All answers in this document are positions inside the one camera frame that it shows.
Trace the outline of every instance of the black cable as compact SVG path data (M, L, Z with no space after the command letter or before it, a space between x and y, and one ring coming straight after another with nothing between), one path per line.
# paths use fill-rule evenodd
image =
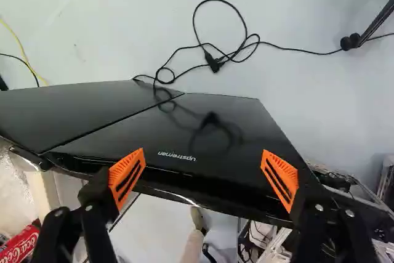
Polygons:
M211 44L209 42L204 42L204 43L201 42L200 37L199 37L199 35L197 33L195 18L196 18L196 13L197 13L198 9L202 5L207 3L207 2L221 2L221 3L223 3L223 4L227 5L227 6L230 6L236 12L238 17L240 18L241 23L242 23L243 28L244 28L244 39L242 40L241 44L239 45L239 47L235 51L226 54L223 51L221 51L217 46L215 46L215 45L213 45L213 44ZM319 56L332 55L332 54L336 54L336 53L342 51L342 49L336 49L336 50L330 51L330 52L315 52L315 51L309 51L309 50L306 50L306 49L298 49L298 48L293 48L293 47L282 47L282 46L278 46L278 45L273 44L273 43L268 42L268 41L261 41L260 40L260 35L258 35L257 33L253 33L253 34L248 35L247 25L246 25L246 22L245 22L244 18L241 15L241 13L239 12L239 10L232 3L230 3L230 2L228 2L226 0L203 0L203 1L201 1L196 6L196 8L194 9L193 16L192 16L192 24L193 24L193 31L195 33L195 36L196 36L196 39L197 39L197 42L198 42L197 45L195 45L195 46L185 46L185 47L180 47L180 48L176 49L172 53L172 55L168 58L168 60L165 62L165 64L157 69L157 71L155 73L155 77L150 76L150 75L136 75L135 77L133 77L133 79L139 80L138 78L143 78L143 77L150 78L150 79L153 80L153 87L155 88L156 87L156 82L159 82L160 84L163 84L163 85L172 84L178 78L180 78L181 76L183 76L186 73L188 73L189 71L195 70L197 68L210 67L211 70L214 73L216 73L229 61L234 62L234 63L242 63L242 62L246 61L247 59L249 59L255 53L255 51L257 50L258 46L261 45L261 44L266 45L266 46L274 47L275 49L279 49L281 51L302 52L304 54L319 55ZM369 39L366 40L366 42L372 41L372 40L375 40L375 39L379 39L379 38L383 38L383 37L386 37L386 36L391 36L391 35L394 35L394 32L369 38ZM247 42L250 39L252 39L252 38L255 38L257 41L247 44ZM207 50L208 46L212 47L218 53L220 53L220 56L218 58L213 58L212 54L210 52L208 52L208 50ZM182 51L184 49L195 49L195 48L198 48L198 47L202 48L202 50L204 52L204 58L205 58L207 64L202 64L202 65L191 67L191 68L185 70L184 72L181 72L181 74L179 74L179 75L175 75L175 72L172 69L170 69L169 67L167 67L167 64L174 57L174 55L176 53L178 53L179 51ZM252 50L245 58L243 58L241 60L235 59L236 56L238 56L244 50L246 50L246 49L248 49L250 47L252 47ZM162 79L159 79L159 74L163 70L167 70L167 71L169 71L171 73L172 78L170 80L164 81Z
M14 58L14 59L17 59L17 60L21 61L22 63L24 63L25 66L30 70L31 74L34 76L34 80L36 81L37 87L39 87L39 83L38 83L37 76L36 76L35 73L30 69L29 65L28 65L24 60L22 60L21 58L18 58L18 57L16 57L16 56L14 56L14 55L7 55L7 54L2 54L2 53L0 53L0 55L3 55L3 56L5 56L5 57Z

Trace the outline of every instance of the black rubber cap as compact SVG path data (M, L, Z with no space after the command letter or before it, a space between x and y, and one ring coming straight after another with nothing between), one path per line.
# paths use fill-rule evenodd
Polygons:
M340 48L347 52L349 49L352 49L352 40L350 37L346 36L340 40Z

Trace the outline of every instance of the upstreman logo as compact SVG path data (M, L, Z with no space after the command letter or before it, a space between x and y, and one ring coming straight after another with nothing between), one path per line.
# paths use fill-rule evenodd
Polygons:
M180 160L196 161L196 158L195 158L195 157L187 156L187 155L178 155L178 154L170 153L170 152L162 152L162 151L159 151L159 152L158 152L158 155L166 156L166 157L179 158Z

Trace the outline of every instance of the cable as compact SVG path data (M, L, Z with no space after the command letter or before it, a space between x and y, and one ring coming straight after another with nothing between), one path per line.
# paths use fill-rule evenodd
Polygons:
M26 65L26 67L30 70L31 74L34 76L34 80L36 81L37 87L39 87L39 83L38 83L38 79L37 79L36 73L33 71L33 69L31 69L29 67L29 65L24 60L14 56L14 55L7 55L7 54L2 54L2 53L0 53L0 55L3 55L5 57L14 58L14 59L17 59L17 60L21 61L22 63L24 63Z
M201 6L203 6L205 3L207 3L207 2L221 2L222 4L225 4L225 5L229 6L229 7L231 7L236 12L236 14L238 15L239 19L241 20L241 23L242 23L243 28L244 28L244 39L242 40L241 44L238 46L238 48L235 51L226 54L222 50L220 50L217 46L215 46L215 45L213 45L213 44L211 44L209 42L204 42L204 43L201 42L201 39L200 39L200 37L198 35L198 32L197 32L197 29L196 29L195 19L196 19L196 14L197 14L198 9ZM281 51L301 52L301 53L304 53L304 54L319 55L319 56L332 55L332 54L336 54L336 53L342 51L342 49L336 49L334 51L329 51L329 52L315 52L315 51L309 51L309 50L306 50L306 49L298 49L298 48L293 48L293 47L282 47L282 46L273 44L273 43L268 42L268 41L261 41L259 34L257 34L257 33L252 33L250 35L248 34L247 25L246 25L246 22L245 22L244 18L241 15L241 13L239 12L239 10L232 3L230 3L230 2L228 2L226 0L203 0L203 1L201 1L196 6L196 8L193 11L192 24L193 24L193 31L195 33L195 36L196 36L196 39L197 39L197 42L198 42L197 45L195 45L195 46L185 46L185 47L180 47L180 48L176 49L172 53L172 55L168 58L168 60L164 63L164 65L157 69L157 71L155 73L155 76L140 74L140 75L134 76L132 79L134 79L134 80L139 80L138 78L149 78L149 79L152 79L153 80L153 89L155 89L156 82L160 83L160 84L163 84L163 85L173 84L178 78L180 78L181 76L185 75L186 73L188 73L188 72L190 72L192 70L195 70L197 68L210 67L212 72L217 73L227 62L233 62L233 63L245 62L247 59L249 59L256 52L258 46L261 45L261 44L265 45L265 46L273 47L275 49L279 49ZM379 38L383 38L383 37L386 37L386 36L391 36L391 35L394 35L394 32L369 38L369 39L366 40L366 42L372 41L372 40L376 40L376 39L379 39ZM250 39L256 39L257 41L254 41L252 43L247 44L250 41ZM179 74L179 75L175 75L175 71L167 66L167 64L170 62L170 60L179 51L182 51L182 50L185 50L185 49L195 49L195 48L199 48L199 47L203 50L204 58L205 58L207 63L191 67L191 68L181 72L181 74ZM211 47L216 52L218 52L220 54L219 57L214 58L212 56L212 54L207 50L208 47ZM250 48L252 48L252 50L250 51L250 53L248 53L248 55L245 58L240 59L240 60L236 59L236 57L239 54L242 54L243 51L245 51L246 49L250 49ZM171 73L172 78L170 80L165 81L165 80L162 80L162 79L159 78L159 75L160 75L160 73L163 70L166 70L169 73Z
M11 27L2 19L0 18L0 23L11 33L11 35L15 38L17 44L19 45L20 52L22 53L23 57L23 62L25 65L29 68L29 70L34 74L35 78L39 78L45 85L48 85L47 81L42 78L37 72L34 71L34 69L31 67L29 60L27 59L25 50L23 49L22 43L20 42L18 36L15 34L15 32L11 29Z

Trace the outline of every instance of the cable connector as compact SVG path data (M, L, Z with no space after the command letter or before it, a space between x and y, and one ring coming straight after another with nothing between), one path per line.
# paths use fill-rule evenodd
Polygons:
M205 51L205 61L207 61L213 73L217 73L220 70L220 67L223 66L222 62L219 62L217 59L214 59L213 56Z

